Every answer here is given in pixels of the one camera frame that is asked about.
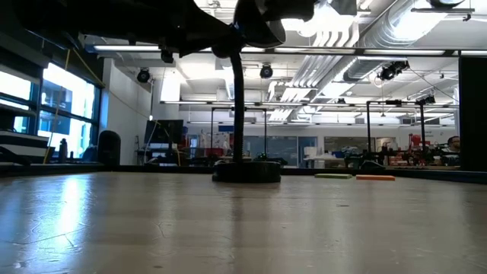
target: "metal frame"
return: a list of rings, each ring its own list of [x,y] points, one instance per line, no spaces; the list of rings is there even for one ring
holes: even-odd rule
[[[371,104],[377,104],[377,105],[389,105],[389,106],[395,106],[395,107],[401,107],[401,108],[410,108],[411,106],[403,106],[402,104],[410,104],[416,102],[410,102],[410,101],[402,101],[402,104],[390,104],[392,101],[367,101],[367,142],[368,142],[368,151],[372,152],[372,144],[371,144]],[[420,110],[420,119],[421,119],[421,138],[422,138],[422,150],[426,151],[426,134],[425,134],[425,105],[424,104],[417,104],[416,106],[419,106]],[[444,105],[443,108],[449,108],[451,106]]]
[[[120,50],[99,49],[104,46],[116,46]],[[160,49],[138,46],[140,49],[133,49],[129,45],[86,45],[89,53],[160,53]],[[211,50],[196,52],[197,54],[212,54]],[[485,49],[378,49],[378,48],[356,48],[356,47],[318,47],[318,46],[280,46],[274,49],[252,48],[243,51],[245,54],[273,54],[273,55],[306,55],[306,56],[394,56],[394,57],[460,57],[465,56],[487,56]]]
[[[210,152],[213,152],[213,113],[215,110],[233,110],[233,107],[212,107],[212,121],[210,122]],[[248,110],[261,110],[264,112],[264,153],[267,155],[267,109],[266,108],[247,108]]]
[[[48,113],[56,113],[55,107],[50,107],[47,105],[42,105],[40,98],[43,88],[43,78],[40,78],[40,83],[31,83],[30,86],[30,99],[25,100],[19,97],[12,96],[10,94],[4,94],[0,92],[0,99],[7,100],[12,103],[21,104],[28,106],[33,112],[36,113],[35,119],[33,117],[29,118],[29,123],[27,124],[27,134],[36,135],[40,128],[40,112],[46,111]],[[75,115],[65,110],[58,110],[58,115],[67,117],[70,119],[80,120],[85,123],[91,124],[90,138],[91,143],[97,144],[97,136],[100,128],[100,105],[101,105],[101,89],[95,86],[95,100],[94,100],[94,115],[93,118],[86,118],[83,116]]]

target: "table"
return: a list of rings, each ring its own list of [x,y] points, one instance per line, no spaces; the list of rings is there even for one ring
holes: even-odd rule
[[[95,173],[0,179],[2,273],[485,273],[487,186]]]

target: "black overhead structure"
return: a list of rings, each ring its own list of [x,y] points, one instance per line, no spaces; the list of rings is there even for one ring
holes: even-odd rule
[[[212,121],[210,122],[210,152],[212,153],[213,152],[213,113],[215,112],[215,110],[235,110],[234,107],[212,107]],[[267,155],[267,109],[266,108],[248,108],[248,107],[244,107],[243,111],[248,111],[248,110],[261,110],[264,112],[264,153]]]

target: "window frame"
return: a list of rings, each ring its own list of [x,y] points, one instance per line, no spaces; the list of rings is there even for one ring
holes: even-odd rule
[[[58,110],[57,111],[58,116],[66,117],[69,119],[80,120],[80,121],[85,122],[85,123],[90,123],[91,124],[90,143],[92,145],[97,145],[98,144],[98,133],[100,130],[101,89],[95,83],[88,81],[87,79],[82,78],[82,77],[79,77],[79,78],[81,78],[83,81],[86,81],[87,83],[92,84],[94,86],[94,93],[95,94],[94,94],[94,102],[93,102],[94,105],[93,105],[93,116],[92,116],[92,118],[79,116],[79,115],[70,113],[70,112],[65,111],[65,110]],[[27,132],[26,132],[26,134],[28,134],[28,135],[37,135],[37,132],[40,129],[40,111],[45,111],[47,113],[56,114],[56,108],[55,107],[42,105],[41,91],[43,88],[43,83],[44,83],[43,75],[41,75],[41,77],[39,79],[39,84],[30,82],[30,99],[29,100],[25,100],[25,99],[20,98],[20,97],[15,97],[13,95],[0,92],[0,99],[6,100],[6,101],[9,101],[12,103],[27,106],[27,107],[29,107],[29,110],[32,110],[33,112],[36,113],[35,118],[30,118],[30,117],[27,118]]]

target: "fluorescent light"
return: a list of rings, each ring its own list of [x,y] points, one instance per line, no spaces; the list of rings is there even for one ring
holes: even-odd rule
[[[99,45],[94,46],[96,51],[105,51],[105,52],[154,52],[154,51],[161,51],[159,46],[129,46],[129,45]]]
[[[275,103],[262,103],[263,106],[274,106],[274,107],[286,107],[286,106],[303,106],[302,103],[285,103],[285,102],[275,102]]]
[[[263,53],[266,49],[259,49],[256,47],[246,46],[242,49],[242,53]]]
[[[277,53],[310,53],[310,54],[353,54],[355,49],[338,49],[326,47],[278,47],[274,49]]]
[[[487,56],[487,50],[462,50],[463,56]]]
[[[364,54],[370,55],[385,55],[385,56],[440,56],[444,54],[444,50],[437,49],[366,49]]]
[[[359,60],[364,61],[407,61],[406,57],[394,57],[394,56],[358,56]]]
[[[370,9],[363,9],[363,10],[358,10],[357,14],[359,15],[370,15],[372,11]]]
[[[208,104],[205,101],[161,101],[161,104]]]

